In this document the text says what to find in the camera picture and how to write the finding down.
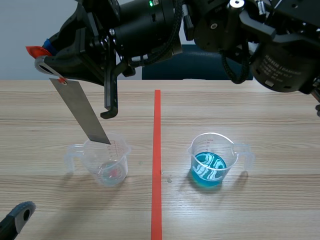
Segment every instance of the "empty measuring cup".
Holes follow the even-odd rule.
[[[239,158],[244,158],[244,169],[251,168],[255,155],[250,145],[235,144],[226,136],[207,132],[197,136],[188,149],[191,155],[191,175],[201,186],[218,185]]]
[[[64,155],[67,170],[73,173],[74,158],[79,158],[98,183],[114,186],[122,182],[128,173],[127,155],[131,147],[118,134],[107,136],[111,144],[87,140],[84,144],[70,145]]]

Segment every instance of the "blue liquid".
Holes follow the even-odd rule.
[[[225,169],[227,167],[225,161],[219,155],[212,152],[201,152],[195,157],[200,163],[209,168]],[[228,170],[216,171],[206,167],[199,164],[196,160],[193,160],[191,166],[191,174],[194,180],[204,187],[220,184],[228,172]]]

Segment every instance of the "red tape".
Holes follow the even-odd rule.
[[[154,91],[151,240],[162,240],[161,91]]]
[[[25,48],[34,59],[40,56],[52,56],[52,54],[42,46],[26,46]]]

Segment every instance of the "metal scraper blade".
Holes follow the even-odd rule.
[[[50,80],[87,137],[93,142],[111,144],[80,83],[69,80],[64,85],[58,79]]]

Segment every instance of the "white wall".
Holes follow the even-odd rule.
[[[120,4],[131,0],[118,0]],[[46,80],[25,46],[42,46],[76,10],[74,0],[0,0],[0,80]],[[187,43],[180,31],[182,43]],[[141,68],[131,79],[141,79]]]

